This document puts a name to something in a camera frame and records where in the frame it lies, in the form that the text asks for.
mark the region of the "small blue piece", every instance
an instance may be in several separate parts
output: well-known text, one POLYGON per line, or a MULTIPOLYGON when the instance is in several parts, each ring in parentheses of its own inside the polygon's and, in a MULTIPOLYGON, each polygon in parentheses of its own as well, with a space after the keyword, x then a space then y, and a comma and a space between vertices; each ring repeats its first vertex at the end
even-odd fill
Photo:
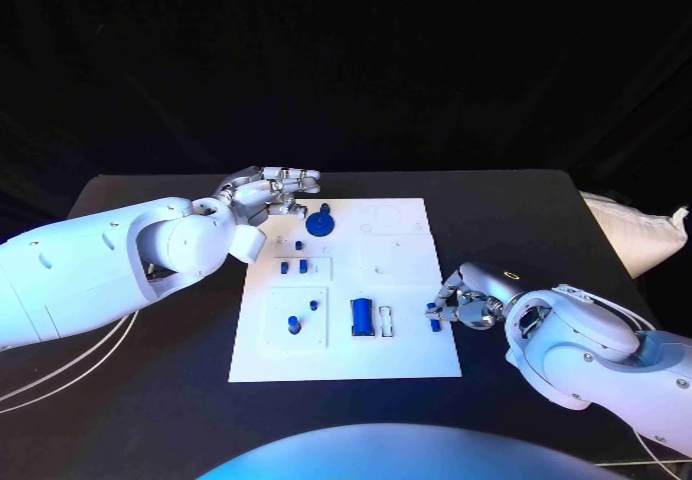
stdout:
MULTIPOLYGON (((428 310, 431 308, 435 308, 434 303, 428 303, 428 310)), ((443 326, 440 325, 440 320, 430 320, 430 328, 432 329, 434 332, 438 332, 443 329, 443 326)))
POLYGON ((291 335, 295 335, 300 332, 300 322, 297 317, 288 317, 288 331, 291 335))
POLYGON ((353 336, 375 336, 375 331, 372 330, 372 300, 369 298, 356 298, 350 302, 350 309, 353 313, 353 336))
POLYGON ((326 203, 321 204, 320 211, 313 213, 306 220, 307 233, 314 237, 324 237, 334 229, 334 219, 329 214, 330 209, 326 203))

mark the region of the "robotic arm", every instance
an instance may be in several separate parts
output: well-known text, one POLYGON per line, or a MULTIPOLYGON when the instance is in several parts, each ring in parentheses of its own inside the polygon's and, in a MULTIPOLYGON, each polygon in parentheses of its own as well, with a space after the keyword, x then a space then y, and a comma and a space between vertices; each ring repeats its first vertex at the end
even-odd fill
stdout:
POLYGON ((604 406, 650 440, 692 456, 692 340, 577 288, 530 290, 517 275, 464 263, 425 316, 484 330, 505 321, 506 359, 558 405, 604 406), (447 303, 457 298, 458 306, 447 303), (637 331, 605 304, 630 318, 637 331))
POLYGON ((249 167, 208 198, 151 202, 40 227, 0 245, 0 351, 92 330, 257 260, 268 215, 306 218, 320 172, 249 167))

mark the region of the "table surface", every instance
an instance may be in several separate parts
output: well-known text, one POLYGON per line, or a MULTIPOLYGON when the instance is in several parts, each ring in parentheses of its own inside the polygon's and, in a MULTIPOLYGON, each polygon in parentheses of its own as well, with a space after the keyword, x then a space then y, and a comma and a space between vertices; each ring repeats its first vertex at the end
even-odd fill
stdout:
MULTIPOLYGON (((97 177, 71 217, 167 196, 202 198, 222 178, 97 177)), ((326 173, 320 183, 321 198, 424 198, 443 277, 463 262, 483 261, 541 287, 569 283, 650 318, 565 173, 326 173)), ((228 383, 244 280, 245 265, 229 258, 140 312, 114 355, 76 385, 0 416, 6 477, 189 478, 290 435, 373 422, 502 434, 594 462, 647 459, 605 409, 566 410, 535 392, 505 361, 502 327, 454 325, 461 378, 228 383)), ((66 363, 109 328, 4 352, 3 391, 66 363)))

